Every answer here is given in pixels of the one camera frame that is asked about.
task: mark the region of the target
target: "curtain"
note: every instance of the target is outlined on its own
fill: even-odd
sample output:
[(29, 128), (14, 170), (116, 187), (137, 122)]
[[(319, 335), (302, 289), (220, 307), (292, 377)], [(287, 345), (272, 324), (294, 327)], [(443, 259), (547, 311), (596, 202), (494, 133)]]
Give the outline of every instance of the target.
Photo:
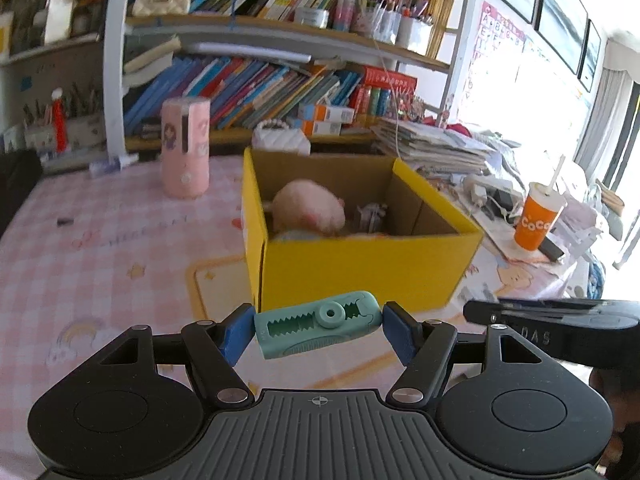
[(587, 182), (603, 179), (616, 149), (633, 79), (626, 71), (602, 69), (596, 101), (582, 137), (575, 161), (584, 170)]

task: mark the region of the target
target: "green plastic toy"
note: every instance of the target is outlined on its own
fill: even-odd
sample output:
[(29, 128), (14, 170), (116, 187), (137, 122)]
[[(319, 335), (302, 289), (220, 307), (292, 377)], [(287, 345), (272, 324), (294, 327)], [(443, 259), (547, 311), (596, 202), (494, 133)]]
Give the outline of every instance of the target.
[(382, 312), (369, 292), (348, 292), (254, 317), (265, 359), (300, 354), (357, 339), (382, 324)]

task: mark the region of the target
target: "cardboard box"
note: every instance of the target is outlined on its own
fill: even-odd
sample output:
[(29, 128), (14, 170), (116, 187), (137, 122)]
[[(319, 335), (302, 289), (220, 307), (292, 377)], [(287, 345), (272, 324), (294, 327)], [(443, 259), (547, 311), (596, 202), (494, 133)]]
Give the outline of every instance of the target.
[[(244, 152), (242, 225), (254, 305), (259, 312), (368, 290), (380, 305), (410, 312), (449, 301), (482, 232), (404, 162), (389, 156)], [(263, 201), (308, 178), (357, 206), (388, 205), (391, 236), (270, 240)]]

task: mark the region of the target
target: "pink cylindrical container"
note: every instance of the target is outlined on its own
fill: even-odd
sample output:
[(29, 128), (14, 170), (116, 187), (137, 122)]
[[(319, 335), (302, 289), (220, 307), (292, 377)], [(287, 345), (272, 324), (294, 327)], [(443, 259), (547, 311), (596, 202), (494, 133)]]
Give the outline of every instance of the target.
[(208, 99), (162, 103), (162, 184), (175, 198), (197, 198), (209, 188)]

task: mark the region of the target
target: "pink plush toy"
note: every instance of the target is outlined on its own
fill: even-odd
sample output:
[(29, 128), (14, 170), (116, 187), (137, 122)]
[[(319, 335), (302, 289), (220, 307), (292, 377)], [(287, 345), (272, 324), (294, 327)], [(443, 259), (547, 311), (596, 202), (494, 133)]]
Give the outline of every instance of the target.
[(308, 231), (334, 236), (344, 227), (344, 201), (311, 180), (293, 180), (271, 204), (273, 230)]

